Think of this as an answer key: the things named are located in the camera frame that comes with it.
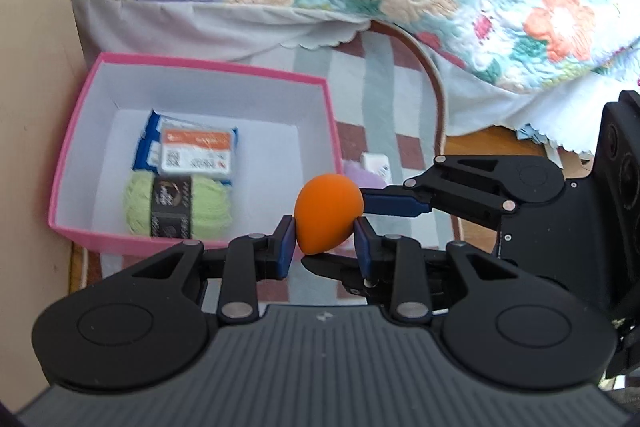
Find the yarn label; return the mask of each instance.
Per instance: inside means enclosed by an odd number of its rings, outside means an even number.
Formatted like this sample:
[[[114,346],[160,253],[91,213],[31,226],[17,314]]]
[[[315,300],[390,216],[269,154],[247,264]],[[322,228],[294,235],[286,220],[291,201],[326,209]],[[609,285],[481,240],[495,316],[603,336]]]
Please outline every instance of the yarn label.
[[[228,180],[232,169],[232,134],[225,131],[162,131],[159,170],[170,175],[202,174]]]
[[[151,191],[151,236],[191,238],[191,177],[156,176]]]

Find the small white box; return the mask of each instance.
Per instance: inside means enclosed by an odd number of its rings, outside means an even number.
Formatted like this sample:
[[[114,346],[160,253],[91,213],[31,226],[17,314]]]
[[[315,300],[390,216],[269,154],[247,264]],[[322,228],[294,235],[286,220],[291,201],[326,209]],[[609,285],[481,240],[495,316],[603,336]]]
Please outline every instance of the small white box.
[[[238,128],[228,239],[271,233],[300,188],[342,172],[325,79],[225,62],[102,54],[66,131],[49,225],[90,250],[146,257],[175,239],[130,235],[123,192],[151,110]],[[207,242],[207,247],[226,244]]]
[[[366,171],[380,176],[387,185],[392,184],[391,165],[389,165],[389,158],[384,154],[364,152],[360,156],[360,165]]]

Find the blue package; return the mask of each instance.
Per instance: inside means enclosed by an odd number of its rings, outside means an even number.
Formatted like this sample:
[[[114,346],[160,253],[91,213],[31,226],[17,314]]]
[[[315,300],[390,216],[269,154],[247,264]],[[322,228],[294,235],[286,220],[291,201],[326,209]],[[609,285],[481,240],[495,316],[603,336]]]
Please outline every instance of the blue package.
[[[145,130],[140,136],[138,142],[138,149],[136,150],[136,157],[133,160],[134,171],[151,171],[158,174],[158,164],[160,161],[160,136],[162,128],[166,126],[172,128],[181,129],[199,129],[206,128],[201,124],[191,123],[184,120],[178,120],[177,118],[171,118],[169,116],[163,116],[155,111],[152,111],[146,121]],[[232,129],[235,135],[234,150],[238,145],[238,128]],[[225,185],[230,185],[231,182],[222,182]]]

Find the orange ball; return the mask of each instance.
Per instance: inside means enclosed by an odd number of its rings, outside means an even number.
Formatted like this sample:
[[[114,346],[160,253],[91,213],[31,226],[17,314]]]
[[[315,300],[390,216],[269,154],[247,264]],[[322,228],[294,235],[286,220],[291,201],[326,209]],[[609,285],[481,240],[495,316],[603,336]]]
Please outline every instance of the orange ball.
[[[353,233],[364,200],[358,186],[340,174],[322,174],[308,181],[296,200],[296,239],[306,255],[337,247]]]

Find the gray textured surface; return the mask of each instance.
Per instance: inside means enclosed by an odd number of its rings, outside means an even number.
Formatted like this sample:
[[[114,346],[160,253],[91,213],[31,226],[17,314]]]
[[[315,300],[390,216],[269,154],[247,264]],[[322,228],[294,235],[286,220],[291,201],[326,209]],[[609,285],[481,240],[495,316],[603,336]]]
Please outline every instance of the gray textured surface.
[[[591,386],[553,395],[487,387],[427,331],[396,327],[374,307],[271,306],[153,389],[55,387],[20,417],[29,427],[613,427],[627,415]]]

